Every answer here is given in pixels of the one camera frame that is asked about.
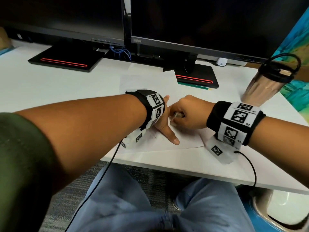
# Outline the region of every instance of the black monitor screen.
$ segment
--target black monitor screen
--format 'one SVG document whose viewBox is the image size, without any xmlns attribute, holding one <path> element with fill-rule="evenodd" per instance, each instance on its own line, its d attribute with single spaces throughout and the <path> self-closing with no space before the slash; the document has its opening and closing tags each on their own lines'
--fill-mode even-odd
<svg viewBox="0 0 309 232">
<path fill-rule="evenodd" d="M 308 6 L 309 0 L 131 0 L 132 36 L 269 58 Z"/>
<path fill-rule="evenodd" d="M 1 0 L 1 25 L 124 39 L 121 0 Z"/>
</svg>

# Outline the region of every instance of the carpeted floor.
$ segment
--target carpeted floor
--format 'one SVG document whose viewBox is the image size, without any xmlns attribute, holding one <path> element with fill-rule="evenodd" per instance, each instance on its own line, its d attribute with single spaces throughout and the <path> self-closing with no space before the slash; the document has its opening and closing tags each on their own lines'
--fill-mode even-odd
<svg viewBox="0 0 309 232">
<path fill-rule="evenodd" d="M 104 161 L 98 162 L 53 197 L 40 232 L 60 232 L 66 229 L 92 180 L 105 164 Z M 154 208 L 173 213 L 179 213 L 173 206 L 173 199 L 183 187 L 196 179 L 152 169 L 124 166 L 140 183 Z"/>
</svg>

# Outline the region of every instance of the person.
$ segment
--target person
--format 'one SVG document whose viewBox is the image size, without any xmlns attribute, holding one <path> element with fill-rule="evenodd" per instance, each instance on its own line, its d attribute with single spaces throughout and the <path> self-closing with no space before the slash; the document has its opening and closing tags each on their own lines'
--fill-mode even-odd
<svg viewBox="0 0 309 232">
<path fill-rule="evenodd" d="M 169 96 L 164 97 L 167 103 Z M 206 128 L 214 103 L 188 95 L 165 109 L 155 127 Z M 51 196 L 140 127 L 145 106 L 133 95 L 98 97 L 0 114 L 0 231 L 38 231 Z M 309 187 L 309 127 L 265 117 L 249 146 Z M 97 185 L 104 167 L 85 198 Z M 199 179 L 175 199 L 180 215 L 156 211 L 131 175 L 111 164 L 68 231 L 254 231 L 231 183 Z"/>
</svg>

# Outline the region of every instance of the blue jeans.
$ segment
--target blue jeans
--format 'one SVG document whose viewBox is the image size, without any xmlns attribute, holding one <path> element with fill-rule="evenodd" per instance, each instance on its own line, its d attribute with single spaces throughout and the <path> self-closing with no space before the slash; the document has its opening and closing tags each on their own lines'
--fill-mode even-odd
<svg viewBox="0 0 309 232">
<path fill-rule="evenodd" d="M 93 180 L 97 185 L 106 166 Z M 199 179 L 175 200 L 180 215 L 154 210 L 139 183 L 118 164 L 111 164 L 90 198 L 80 208 L 68 232 L 147 232 L 150 230 L 245 231 L 253 225 L 231 183 Z"/>
</svg>

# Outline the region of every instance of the green shirt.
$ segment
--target green shirt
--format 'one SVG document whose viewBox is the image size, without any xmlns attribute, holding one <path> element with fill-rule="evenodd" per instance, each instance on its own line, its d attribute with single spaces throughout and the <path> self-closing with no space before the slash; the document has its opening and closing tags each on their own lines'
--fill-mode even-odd
<svg viewBox="0 0 309 232">
<path fill-rule="evenodd" d="M 31 121 L 0 113 L 0 231 L 38 231 L 52 196 L 56 156 Z"/>
</svg>

